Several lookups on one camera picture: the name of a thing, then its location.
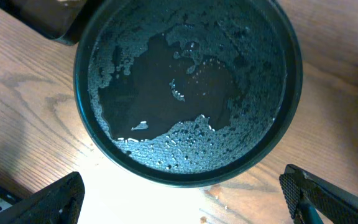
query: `wet surface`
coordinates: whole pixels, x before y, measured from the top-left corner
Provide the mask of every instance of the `wet surface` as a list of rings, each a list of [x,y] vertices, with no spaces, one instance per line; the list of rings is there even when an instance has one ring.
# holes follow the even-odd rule
[[[131,1],[99,35],[88,86],[100,127],[122,153],[196,174],[264,137],[286,74],[279,38],[247,1]]]
[[[205,57],[192,74],[186,74],[194,62],[173,58],[175,52],[182,51],[178,42],[168,46],[159,34],[148,46],[148,51],[135,59],[131,75],[116,72],[112,75],[118,77],[115,82],[99,90],[103,118],[114,124],[113,139],[154,139],[174,124],[194,121],[200,114],[210,117],[208,124],[215,130],[230,125],[227,100],[240,91],[223,62]],[[183,94],[186,101],[169,94],[172,80],[174,91]],[[142,121],[148,128],[133,130]]]

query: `dark liquid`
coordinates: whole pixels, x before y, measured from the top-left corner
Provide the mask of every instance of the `dark liquid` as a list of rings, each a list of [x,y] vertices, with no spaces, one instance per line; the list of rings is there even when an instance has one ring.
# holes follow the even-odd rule
[[[210,117],[209,125],[215,130],[230,125],[227,100],[240,91],[223,62],[205,57],[205,64],[187,74],[194,62],[190,58],[174,59],[175,52],[182,53],[179,43],[169,46],[158,34],[150,39],[148,47],[135,58],[129,76],[115,72],[110,85],[99,89],[103,118],[113,139],[153,139],[178,122],[193,121],[201,114]],[[184,50],[197,47],[197,43],[189,42]],[[114,61],[119,61],[119,51],[115,49]],[[185,101],[174,97],[175,90]],[[141,121],[146,121],[148,128],[131,131]]]

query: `wooden table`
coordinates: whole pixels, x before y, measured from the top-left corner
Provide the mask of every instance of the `wooden table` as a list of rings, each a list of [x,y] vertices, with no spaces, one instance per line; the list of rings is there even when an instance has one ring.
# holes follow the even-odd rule
[[[80,223],[291,223],[278,182],[287,164],[358,195],[358,1],[279,2],[304,59],[295,118],[262,162],[204,189],[150,184],[105,158],[73,98],[76,47],[46,40],[0,10],[0,184],[28,197],[79,170]]]

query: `black container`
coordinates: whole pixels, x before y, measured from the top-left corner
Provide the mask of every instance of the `black container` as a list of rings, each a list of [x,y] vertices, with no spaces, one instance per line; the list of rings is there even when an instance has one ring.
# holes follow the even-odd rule
[[[102,2],[0,0],[0,8],[45,38],[74,45]]]
[[[153,182],[174,187],[200,187],[233,178],[261,161],[279,142],[288,129],[298,106],[302,86],[302,60],[298,41],[287,16],[276,1],[249,0],[275,28],[284,52],[286,70],[285,92],[273,125],[252,150],[232,163],[208,172],[197,174],[173,174],[152,169],[131,159],[119,150],[107,137],[97,122],[88,93],[88,69],[95,40],[112,15],[122,9],[126,2],[106,1],[96,11],[83,32],[78,46],[74,67],[75,98],[89,135],[96,145],[117,165]]]

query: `black bowl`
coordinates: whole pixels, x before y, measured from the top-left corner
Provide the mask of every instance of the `black bowl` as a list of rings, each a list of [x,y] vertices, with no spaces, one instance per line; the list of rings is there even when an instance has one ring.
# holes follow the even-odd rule
[[[233,178],[261,161],[279,142],[288,129],[298,106],[302,86],[302,60],[293,27],[276,1],[248,0],[260,11],[272,27],[284,51],[287,77],[282,104],[270,129],[249,152],[234,162],[215,170],[197,174],[173,174],[142,165],[118,149],[108,138],[95,118],[88,93],[88,67],[95,41],[112,15],[122,8],[122,3],[106,1],[91,18],[76,53],[74,89],[78,111],[95,144],[117,165],[153,182],[174,187],[201,187]]]

